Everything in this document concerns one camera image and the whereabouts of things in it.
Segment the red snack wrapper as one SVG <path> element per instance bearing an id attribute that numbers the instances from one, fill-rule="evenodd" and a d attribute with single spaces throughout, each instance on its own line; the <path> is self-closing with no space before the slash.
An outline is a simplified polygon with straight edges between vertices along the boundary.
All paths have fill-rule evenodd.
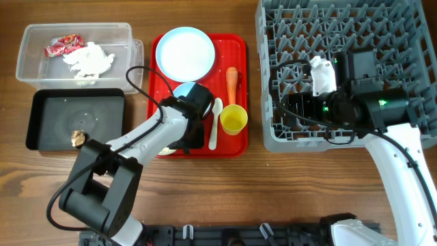
<path id="1" fill-rule="evenodd" d="M 51 44 L 44 48 L 44 54 L 46 57 L 58 57 L 84 47 L 85 42 L 82 37 L 79 34 L 72 34 L 51 40 Z"/>

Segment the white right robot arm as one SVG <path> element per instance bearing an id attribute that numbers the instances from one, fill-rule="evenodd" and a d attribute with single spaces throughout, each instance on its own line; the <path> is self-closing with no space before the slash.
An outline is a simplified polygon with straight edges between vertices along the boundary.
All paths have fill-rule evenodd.
<path id="1" fill-rule="evenodd" d="M 362 139 L 389 199 L 396 243 L 435 245 L 436 187 L 407 93 L 383 89 L 369 49 L 340 51 L 332 60 L 303 59 L 300 65 L 310 74 L 313 90 L 276 100 L 283 118 L 350 130 Z"/>

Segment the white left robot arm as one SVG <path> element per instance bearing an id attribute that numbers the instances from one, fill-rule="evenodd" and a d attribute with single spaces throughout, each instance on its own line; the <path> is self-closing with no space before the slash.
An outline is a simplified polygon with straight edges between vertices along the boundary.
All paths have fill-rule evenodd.
<path id="1" fill-rule="evenodd" d="M 208 88 L 194 84 L 186 95 L 161 100 L 156 113 L 126 135 L 108 143 L 90 139 L 53 199 L 116 245 L 147 245 L 145 226 L 131 214 L 143 168 L 165 148 L 189 154 L 204 147 L 202 121 L 212 101 Z"/>

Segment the white tissue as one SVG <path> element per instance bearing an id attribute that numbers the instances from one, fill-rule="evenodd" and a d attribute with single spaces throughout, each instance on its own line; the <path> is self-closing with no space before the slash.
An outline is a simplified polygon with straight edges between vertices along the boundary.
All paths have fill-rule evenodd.
<path id="1" fill-rule="evenodd" d="M 94 42 L 87 42 L 84 48 L 64 55 L 63 61 L 71 65 L 70 71 L 78 70 L 75 74 L 78 86 L 94 85 L 101 74 L 111 69 L 115 55 L 107 55 L 101 46 Z"/>

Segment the brown food scrap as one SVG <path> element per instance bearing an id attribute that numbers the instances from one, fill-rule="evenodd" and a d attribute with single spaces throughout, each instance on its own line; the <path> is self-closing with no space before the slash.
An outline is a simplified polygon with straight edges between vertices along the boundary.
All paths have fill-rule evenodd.
<path id="1" fill-rule="evenodd" d="M 71 142 L 74 148 L 80 148 L 87 141 L 87 135 L 84 131 L 74 131 L 71 135 Z"/>

